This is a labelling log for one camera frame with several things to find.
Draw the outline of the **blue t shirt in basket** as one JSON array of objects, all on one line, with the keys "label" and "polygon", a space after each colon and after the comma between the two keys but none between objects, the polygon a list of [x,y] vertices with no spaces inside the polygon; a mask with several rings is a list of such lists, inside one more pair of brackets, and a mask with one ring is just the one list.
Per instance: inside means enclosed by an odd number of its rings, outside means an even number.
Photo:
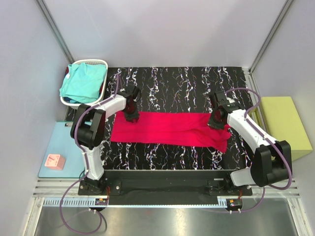
[{"label": "blue t shirt in basket", "polygon": [[66,103],[70,103],[70,104],[79,104],[80,102],[76,101],[76,100],[73,100],[69,97],[63,97],[63,100],[66,102]]}]

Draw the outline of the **white laundry basket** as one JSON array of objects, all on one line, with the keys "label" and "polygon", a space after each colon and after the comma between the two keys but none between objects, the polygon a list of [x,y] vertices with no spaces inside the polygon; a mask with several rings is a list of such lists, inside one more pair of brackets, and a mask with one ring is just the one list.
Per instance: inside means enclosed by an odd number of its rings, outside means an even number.
[{"label": "white laundry basket", "polygon": [[[76,62],[74,62],[74,64],[81,64],[81,63],[87,63],[87,64],[91,64],[91,65],[96,65],[96,64],[104,64],[106,67],[107,67],[107,70],[108,70],[108,64],[106,61],[102,60],[102,59],[82,59],[82,60],[78,60]],[[97,102],[101,101],[104,97],[104,91],[105,91],[105,88],[106,88],[106,80],[107,80],[107,72],[106,72],[106,75],[105,75],[105,79],[104,79],[104,83],[103,85],[101,86],[100,88],[100,97],[97,101],[93,102],[93,103],[85,103],[87,105],[94,105],[96,104]],[[70,104],[70,103],[66,103],[62,97],[60,97],[60,100],[63,104],[69,106],[69,107],[72,107],[74,109],[77,109],[82,103],[79,103],[79,104]]]}]

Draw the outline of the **red t shirt in basket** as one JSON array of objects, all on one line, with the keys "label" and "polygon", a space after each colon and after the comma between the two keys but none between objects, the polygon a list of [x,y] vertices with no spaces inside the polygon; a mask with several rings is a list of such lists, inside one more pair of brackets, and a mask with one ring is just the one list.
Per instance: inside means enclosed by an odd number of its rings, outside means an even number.
[{"label": "red t shirt in basket", "polygon": [[66,70],[65,70],[64,76],[65,76],[66,78],[69,78],[69,68],[68,68],[68,67],[67,67]]}]

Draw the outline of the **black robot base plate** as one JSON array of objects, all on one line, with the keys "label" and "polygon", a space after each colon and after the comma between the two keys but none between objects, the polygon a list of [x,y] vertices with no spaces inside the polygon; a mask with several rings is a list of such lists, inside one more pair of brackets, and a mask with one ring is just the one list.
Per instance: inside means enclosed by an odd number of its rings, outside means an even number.
[{"label": "black robot base plate", "polygon": [[234,187],[230,170],[106,170],[100,180],[82,180],[78,194],[109,195],[112,206],[216,205],[219,196],[251,196]]}]

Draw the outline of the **turquoise t shirt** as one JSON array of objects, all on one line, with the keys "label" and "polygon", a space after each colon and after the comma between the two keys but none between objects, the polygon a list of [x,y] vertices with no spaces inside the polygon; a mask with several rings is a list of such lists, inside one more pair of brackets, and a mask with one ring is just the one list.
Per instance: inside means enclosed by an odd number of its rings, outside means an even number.
[{"label": "turquoise t shirt", "polygon": [[69,64],[69,78],[64,77],[60,97],[69,97],[80,103],[93,103],[100,97],[107,67],[104,64]]}]

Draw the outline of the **pink t shirt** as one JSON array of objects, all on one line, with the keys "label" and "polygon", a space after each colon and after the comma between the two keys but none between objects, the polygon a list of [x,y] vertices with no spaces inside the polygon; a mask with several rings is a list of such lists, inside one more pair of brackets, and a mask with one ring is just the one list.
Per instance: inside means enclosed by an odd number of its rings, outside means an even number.
[{"label": "pink t shirt", "polygon": [[225,153],[231,137],[229,125],[216,130],[208,125],[210,113],[140,112],[137,122],[116,113],[110,141],[214,148]]}]

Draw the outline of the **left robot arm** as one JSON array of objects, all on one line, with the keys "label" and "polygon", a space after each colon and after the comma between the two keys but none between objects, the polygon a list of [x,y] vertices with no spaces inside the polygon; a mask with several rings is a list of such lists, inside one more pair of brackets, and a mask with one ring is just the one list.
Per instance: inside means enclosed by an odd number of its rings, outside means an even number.
[{"label": "left robot arm", "polygon": [[137,122],[140,98],[141,89],[130,85],[93,106],[81,104],[78,107],[70,136],[80,148],[85,166],[84,175],[79,178],[80,191],[100,195],[109,189],[100,157],[106,119],[123,112],[126,121]]}]

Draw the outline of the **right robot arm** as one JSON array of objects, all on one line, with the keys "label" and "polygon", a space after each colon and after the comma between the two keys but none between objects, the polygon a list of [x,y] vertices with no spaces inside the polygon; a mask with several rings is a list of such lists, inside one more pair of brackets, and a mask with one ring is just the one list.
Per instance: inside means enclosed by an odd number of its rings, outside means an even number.
[{"label": "right robot arm", "polygon": [[232,171],[223,181],[224,191],[234,195],[241,187],[257,185],[286,190],[292,183],[291,147],[287,141],[278,141],[249,116],[249,111],[227,97],[226,92],[210,94],[212,114],[209,126],[216,130],[229,125],[248,144],[253,152],[252,165]]}]

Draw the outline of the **pink numbered block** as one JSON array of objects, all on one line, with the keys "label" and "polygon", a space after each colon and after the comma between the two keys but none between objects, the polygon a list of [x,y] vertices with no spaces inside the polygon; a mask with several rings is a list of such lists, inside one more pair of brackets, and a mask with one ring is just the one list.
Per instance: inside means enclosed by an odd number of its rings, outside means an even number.
[{"label": "pink numbered block", "polygon": [[44,166],[51,170],[63,170],[65,158],[60,154],[49,154]]}]

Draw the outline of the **yellow green drawer box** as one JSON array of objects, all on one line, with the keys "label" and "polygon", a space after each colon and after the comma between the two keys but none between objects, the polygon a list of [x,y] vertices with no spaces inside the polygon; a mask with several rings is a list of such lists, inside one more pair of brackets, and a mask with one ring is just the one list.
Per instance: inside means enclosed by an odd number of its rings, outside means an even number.
[{"label": "yellow green drawer box", "polygon": [[266,132],[291,146],[292,160],[309,157],[314,149],[290,96],[264,96],[259,104]]}]

